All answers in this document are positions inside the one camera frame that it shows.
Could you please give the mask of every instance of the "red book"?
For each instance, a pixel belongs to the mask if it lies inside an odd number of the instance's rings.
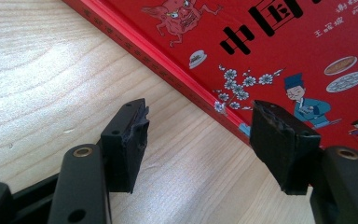
[[[245,143],[253,100],[358,149],[358,0],[63,0]]]

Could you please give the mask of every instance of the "robotic claw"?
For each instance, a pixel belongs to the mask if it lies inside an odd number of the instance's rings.
[[[358,151],[319,148],[321,136],[278,105],[255,101],[250,143],[289,195],[313,186],[316,223],[358,223]],[[0,223],[111,223],[111,192],[132,192],[147,145],[145,100],[121,107],[97,145],[70,149],[58,175],[11,194],[0,183]]]

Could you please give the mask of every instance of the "book spine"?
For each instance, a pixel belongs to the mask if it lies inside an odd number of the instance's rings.
[[[107,36],[118,43],[129,54],[147,66],[154,73],[159,75],[165,82],[173,86],[176,90],[182,93],[193,104],[201,108],[213,119],[218,121],[226,129],[234,133],[240,140],[249,145],[248,133],[244,133],[240,130],[240,126],[247,126],[246,124],[240,124],[239,122],[233,122],[228,119],[227,116],[219,114],[214,110],[213,105],[208,103],[204,98],[197,94],[194,90],[188,87],[184,81],[177,78],[169,69],[161,65],[160,62],[143,50],[143,47],[136,45],[127,36],[122,34],[119,27],[113,22],[109,22],[100,16],[101,11],[95,6],[95,4],[88,0],[62,0],[69,7],[74,9],[78,14],[91,22],[95,27],[104,32]]]

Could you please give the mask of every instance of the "wooden table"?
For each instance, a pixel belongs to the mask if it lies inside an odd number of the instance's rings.
[[[313,223],[243,142],[60,0],[0,1],[0,181],[12,192],[96,143],[128,101],[150,106],[132,195],[111,193],[114,223]]]

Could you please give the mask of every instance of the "cartoon plate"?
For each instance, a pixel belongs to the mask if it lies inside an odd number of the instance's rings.
[[[348,90],[356,85],[358,85],[358,72],[337,78],[326,87],[326,90],[328,92],[339,92]]]
[[[341,58],[333,63],[330,63],[330,65],[328,65],[324,69],[324,73],[328,76],[336,75],[338,73],[350,69],[354,64],[356,64],[356,62],[357,62],[357,58],[354,56]]]
[[[205,61],[206,56],[207,55],[204,53],[204,51],[202,49],[194,52],[190,56],[190,64],[189,64],[190,69],[193,69],[193,68],[199,66],[203,61]]]

